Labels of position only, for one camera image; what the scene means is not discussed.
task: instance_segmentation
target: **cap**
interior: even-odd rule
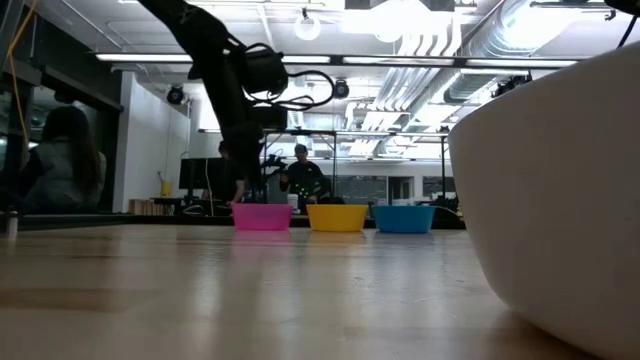
[[[304,154],[304,153],[308,152],[307,147],[302,145],[302,144],[296,145],[294,151],[295,151],[296,154]]]

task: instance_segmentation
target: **blue bowl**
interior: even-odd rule
[[[376,225],[381,232],[426,234],[431,231],[436,208],[432,206],[374,206]]]

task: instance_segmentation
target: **white bowl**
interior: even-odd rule
[[[501,96],[449,140],[498,296],[584,350],[640,359],[640,44]]]

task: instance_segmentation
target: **man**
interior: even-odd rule
[[[329,191],[320,167],[307,159],[307,147],[296,145],[295,154],[298,161],[289,165],[286,174],[280,177],[280,190],[298,194],[298,208],[305,213],[307,202],[316,203],[319,197],[329,196]]]
[[[219,162],[209,164],[209,178],[213,199],[220,200],[227,205],[237,204],[242,201],[245,191],[245,176],[238,166],[229,158],[227,144],[220,142],[218,147],[222,159]],[[203,199],[208,199],[209,193],[205,191]]]

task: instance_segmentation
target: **long hair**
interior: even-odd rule
[[[42,142],[65,137],[71,149],[73,179],[87,197],[94,195],[102,181],[100,156],[93,144],[89,121],[82,110],[73,106],[59,107],[47,116],[42,129]]]

